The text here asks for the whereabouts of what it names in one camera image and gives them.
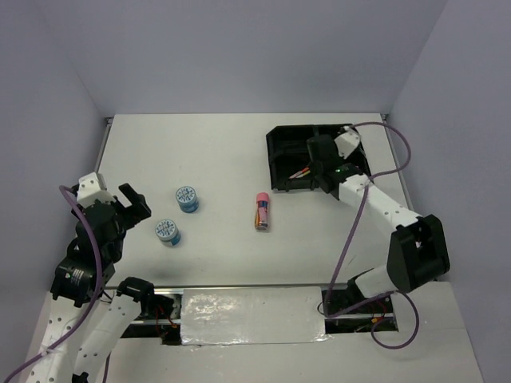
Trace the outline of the orange slim highlighter pen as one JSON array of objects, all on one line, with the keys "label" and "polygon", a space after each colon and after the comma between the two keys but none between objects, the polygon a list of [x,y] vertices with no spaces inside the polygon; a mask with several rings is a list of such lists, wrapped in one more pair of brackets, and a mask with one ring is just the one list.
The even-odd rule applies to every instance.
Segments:
[{"label": "orange slim highlighter pen", "polygon": [[306,170],[309,170],[310,168],[304,168],[302,169],[301,171],[298,171],[296,172],[295,174],[293,174],[292,176],[289,177],[290,180],[293,180],[293,179],[299,179],[299,178],[302,178],[300,177],[301,173],[302,172],[305,172]]}]

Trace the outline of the pink capped crayon tube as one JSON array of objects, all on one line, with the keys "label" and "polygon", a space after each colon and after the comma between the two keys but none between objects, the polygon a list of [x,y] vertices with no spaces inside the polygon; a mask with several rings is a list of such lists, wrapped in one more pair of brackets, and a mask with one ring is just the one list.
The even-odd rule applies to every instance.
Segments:
[{"label": "pink capped crayon tube", "polygon": [[266,192],[260,192],[255,198],[255,229],[266,231],[269,228],[269,202],[270,197]]}]

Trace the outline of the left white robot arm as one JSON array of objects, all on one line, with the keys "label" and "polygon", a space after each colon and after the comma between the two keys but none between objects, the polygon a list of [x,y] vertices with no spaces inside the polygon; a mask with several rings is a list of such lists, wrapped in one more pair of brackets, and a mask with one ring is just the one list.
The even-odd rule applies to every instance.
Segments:
[{"label": "left white robot arm", "polygon": [[60,190],[77,217],[75,237],[55,270],[50,316],[27,380],[94,382],[129,324],[151,316],[156,309],[154,285],[128,277],[101,320],[92,330],[87,328],[115,273],[114,265],[121,260],[128,230],[149,218],[151,210],[144,196],[129,184],[119,187],[129,201],[124,206],[96,172]]}]

